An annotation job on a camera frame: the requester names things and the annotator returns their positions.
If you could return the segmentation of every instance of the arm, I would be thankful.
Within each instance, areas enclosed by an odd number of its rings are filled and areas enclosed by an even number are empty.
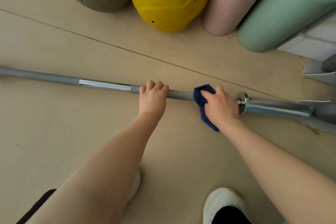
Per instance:
[[[141,86],[139,116],[76,170],[28,223],[119,223],[150,135],[166,108],[169,87]]]
[[[336,223],[336,183],[246,128],[234,98],[202,92],[209,120],[233,143],[272,203],[290,224]]]

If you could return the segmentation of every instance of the beige floor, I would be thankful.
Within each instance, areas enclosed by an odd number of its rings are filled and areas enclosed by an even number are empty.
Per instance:
[[[196,18],[183,32],[155,31],[132,5],[98,13],[75,0],[0,0],[0,64],[192,91],[210,83],[232,94],[326,100],[332,87],[301,76],[304,58],[252,53],[236,34],[215,37]],[[17,221],[99,145],[137,116],[137,96],[19,79],[0,80],[0,219]],[[336,179],[335,137],[293,120],[245,115],[248,127]],[[194,103],[168,100],[141,164],[142,183],[123,223],[201,223],[215,188],[245,197],[253,223],[280,223],[234,147],[199,118]]]

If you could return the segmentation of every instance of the foot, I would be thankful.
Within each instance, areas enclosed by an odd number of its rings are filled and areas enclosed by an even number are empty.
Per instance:
[[[211,224],[216,213],[225,206],[234,206],[246,215],[244,200],[231,188],[219,188],[211,192],[203,209],[203,224]]]
[[[132,199],[132,197],[135,195],[135,193],[138,191],[139,185],[140,185],[140,171],[138,170],[138,173],[136,174],[131,194],[129,195],[128,201]]]

